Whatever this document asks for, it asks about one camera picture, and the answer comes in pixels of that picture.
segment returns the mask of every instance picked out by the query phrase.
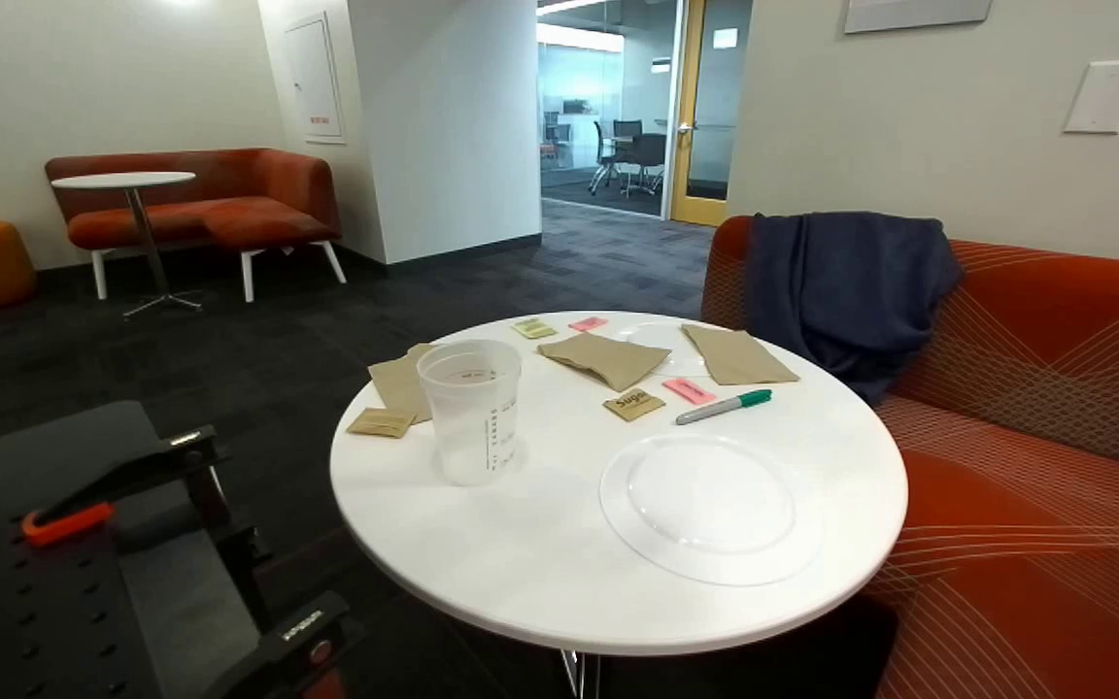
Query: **clear plastic cup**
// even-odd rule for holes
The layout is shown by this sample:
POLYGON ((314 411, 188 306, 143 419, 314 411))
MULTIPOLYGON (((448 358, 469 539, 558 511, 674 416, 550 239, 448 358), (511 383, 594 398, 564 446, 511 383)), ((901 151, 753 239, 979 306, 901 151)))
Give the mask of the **clear plastic cup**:
POLYGON ((520 353, 504 343, 449 343, 417 359, 432 405, 435 466, 448 482, 479 486, 511 466, 520 353))

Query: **small white table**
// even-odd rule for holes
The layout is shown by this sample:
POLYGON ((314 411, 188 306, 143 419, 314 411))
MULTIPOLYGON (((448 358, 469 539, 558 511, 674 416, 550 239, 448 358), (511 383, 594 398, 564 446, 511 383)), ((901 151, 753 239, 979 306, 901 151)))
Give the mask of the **small white table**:
MULTIPOLYGON (((541 358, 511 330, 520 317, 439 336, 511 343, 523 358, 518 431, 529 458, 489 486, 463 489, 435 472, 432 423, 405 438, 348 433, 348 419, 380 405, 373 383, 352 396, 335 431, 329 482, 352 535, 393 579, 449 616, 558 647, 568 666, 588 660, 580 666, 598 671, 589 655, 687 655, 787 631, 847 601, 880 568, 905 519, 905 466, 849 388, 795 353, 769 348, 795 383, 773 383, 761 406, 674 425, 690 405, 663 380, 687 375, 715 396, 753 383, 717 388, 678 332, 685 317, 537 317, 568 336, 568 327, 589 315, 607 317, 607 336, 672 348, 636 383, 663 398, 660 411, 623 423, 603 406, 619 392, 541 358), (687 495, 660 489, 649 477, 655 471, 643 471, 706 463, 703 455, 709 477, 690 471, 687 495), (746 530, 728 529, 735 519, 717 519, 722 504, 759 511, 746 495, 761 495, 761 519, 746 530), (663 530, 687 504, 715 519, 690 539, 663 530)), ((571 683, 576 696, 598 691, 598 675, 571 671, 571 683)))
POLYGON ((149 223, 143 200, 138 200, 138 190, 178 185, 178 182, 191 182, 191 178, 193 178, 193 172, 101 172, 101 173, 71 173, 71 178, 55 178, 50 182, 59 190, 125 190, 131 220, 137 220, 137 233, 143 239, 143 251, 149 251, 149 264, 150 264, 150 275, 154 275, 154 288, 160 288, 149 302, 127 306, 125 309, 127 317, 143 315, 150 306, 164 306, 164 302, 178 302, 178 306, 203 309, 203 302, 171 293, 164 251, 160 251, 160 239, 154 239, 154 233, 149 223))

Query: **green marker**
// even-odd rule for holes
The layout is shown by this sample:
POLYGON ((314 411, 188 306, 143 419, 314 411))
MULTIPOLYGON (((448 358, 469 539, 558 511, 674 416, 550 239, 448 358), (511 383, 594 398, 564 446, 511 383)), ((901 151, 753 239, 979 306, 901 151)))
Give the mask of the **green marker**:
POLYGON ((753 392, 742 392, 742 396, 729 396, 729 398, 717 398, 717 405, 690 406, 690 411, 674 416, 674 423, 700 423, 700 419, 709 419, 709 416, 722 416, 722 411, 738 411, 738 406, 753 406, 753 405, 766 405, 766 398, 769 398, 769 388, 753 388, 753 392))

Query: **orange sofa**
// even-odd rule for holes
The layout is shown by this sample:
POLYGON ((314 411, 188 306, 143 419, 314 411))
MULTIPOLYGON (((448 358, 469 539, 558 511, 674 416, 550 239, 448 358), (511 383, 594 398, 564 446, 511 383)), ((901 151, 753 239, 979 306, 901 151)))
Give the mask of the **orange sofa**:
MULTIPOLYGON (((329 167, 311 154, 273 147, 230 151, 120 151, 55 154, 45 178, 101 172, 193 172, 181 185, 143 190, 143 208, 160 243, 217 243, 241 256, 246 302, 254 302, 254 256, 265 248, 317 243, 338 284, 346 284, 335 238, 338 204, 329 167)), ((131 208, 120 190, 55 190, 64 238, 93 256, 93 288, 103 297, 103 251, 138 248, 131 208)))
MULTIPOLYGON (((742 327, 751 217, 703 317, 742 327)), ((950 239, 965 284, 878 416, 910 519, 880 696, 1119 696, 1119 260, 950 239)))

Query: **couch cushion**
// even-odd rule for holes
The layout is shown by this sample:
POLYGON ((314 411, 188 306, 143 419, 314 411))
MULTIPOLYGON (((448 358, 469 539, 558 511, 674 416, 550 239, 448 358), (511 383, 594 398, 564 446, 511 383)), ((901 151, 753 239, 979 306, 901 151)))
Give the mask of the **couch cushion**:
POLYGON ((901 396, 880 419, 914 489, 880 696, 1119 696, 1119 463, 901 396))
POLYGON ((1119 458, 1119 260, 958 239, 897 392, 1119 458))
POLYGON ((287 248, 335 238, 329 223, 277 199, 217 199, 203 208, 203 223, 220 248, 287 248))
MULTIPOLYGON (((203 239, 206 238, 203 212, 210 204, 215 200, 160 200, 160 204, 143 204, 143 212, 160 243, 203 239)), ((138 248, 143 243, 127 204, 76 212, 71 217, 64 233, 81 248, 138 248)))

